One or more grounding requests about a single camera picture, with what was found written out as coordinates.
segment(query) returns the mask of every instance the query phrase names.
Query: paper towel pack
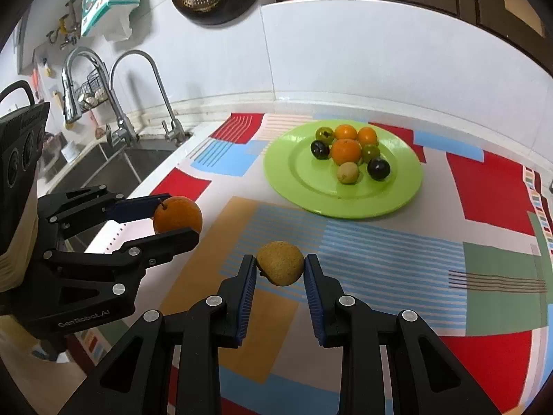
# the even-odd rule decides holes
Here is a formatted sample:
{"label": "paper towel pack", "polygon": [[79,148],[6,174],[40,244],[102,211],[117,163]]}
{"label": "paper towel pack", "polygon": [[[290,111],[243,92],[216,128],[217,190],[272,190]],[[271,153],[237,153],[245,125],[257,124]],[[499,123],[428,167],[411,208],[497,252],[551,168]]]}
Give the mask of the paper towel pack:
{"label": "paper towel pack", "polygon": [[129,14],[140,0],[82,0],[81,36],[103,35],[109,42],[131,37]]}

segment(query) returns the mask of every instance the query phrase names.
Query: orange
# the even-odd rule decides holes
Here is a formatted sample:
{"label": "orange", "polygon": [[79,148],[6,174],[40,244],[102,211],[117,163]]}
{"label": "orange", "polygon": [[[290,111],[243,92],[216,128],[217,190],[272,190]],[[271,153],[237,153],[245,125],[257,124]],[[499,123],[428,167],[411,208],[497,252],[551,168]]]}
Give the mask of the orange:
{"label": "orange", "polygon": [[378,145],[377,133],[369,126],[359,129],[357,140],[363,145]]}
{"label": "orange", "polygon": [[198,205],[185,196],[172,196],[163,201],[154,212],[154,232],[191,228],[202,232],[202,211]]}
{"label": "orange", "polygon": [[342,165],[346,162],[357,163],[361,158],[361,147],[352,139],[338,139],[332,144],[330,157],[336,165]]}
{"label": "orange", "polygon": [[351,139],[357,138],[357,130],[351,125],[340,125],[334,130],[334,137],[336,139]]}

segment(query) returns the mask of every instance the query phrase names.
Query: sink basin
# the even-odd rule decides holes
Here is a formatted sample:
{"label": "sink basin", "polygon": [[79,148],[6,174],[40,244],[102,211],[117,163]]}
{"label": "sink basin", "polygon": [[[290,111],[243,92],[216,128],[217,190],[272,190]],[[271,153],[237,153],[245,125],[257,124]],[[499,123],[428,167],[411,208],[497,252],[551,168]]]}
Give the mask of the sink basin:
{"label": "sink basin", "polygon": [[[175,150],[174,144],[163,139],[141,140],[132,148],[124,144],[111,148],[107,143],[100,143],[79,158],[50,192],[105,184],[110,192],[128,197]],[[84,252],[102,226],[103,223],[98,224],[69,238],[67,247]]]}

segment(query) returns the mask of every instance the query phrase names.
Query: wire basket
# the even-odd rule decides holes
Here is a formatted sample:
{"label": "wire basket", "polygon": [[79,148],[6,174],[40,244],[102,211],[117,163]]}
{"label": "wire basket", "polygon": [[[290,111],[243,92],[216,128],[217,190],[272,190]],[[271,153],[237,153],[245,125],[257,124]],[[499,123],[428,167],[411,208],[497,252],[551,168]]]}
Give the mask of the wire basket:
{"label": "wire basket", "polygon": [[89,73],[86,81],[77,89],[77,101],[82,112],[94,109],[107,101],[107,91],[97,70]]}

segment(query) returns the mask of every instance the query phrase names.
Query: black plum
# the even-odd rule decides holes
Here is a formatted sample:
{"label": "black plum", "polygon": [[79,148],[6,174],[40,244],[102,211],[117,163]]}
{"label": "black plum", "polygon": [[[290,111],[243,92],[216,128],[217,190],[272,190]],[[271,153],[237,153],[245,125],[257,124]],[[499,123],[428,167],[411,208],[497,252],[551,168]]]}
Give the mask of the black plum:
{"label": "black plum", "polygon": [[317,159],[328,159],[330,147],[320,140],[314,140],[311,142],[311,152]]}
{"label": "black plum", "polygon": [[376,181],[382,181],[390,174],[390,164],[383,158],[371,159],[367,165],[367,172],[372,179]]}

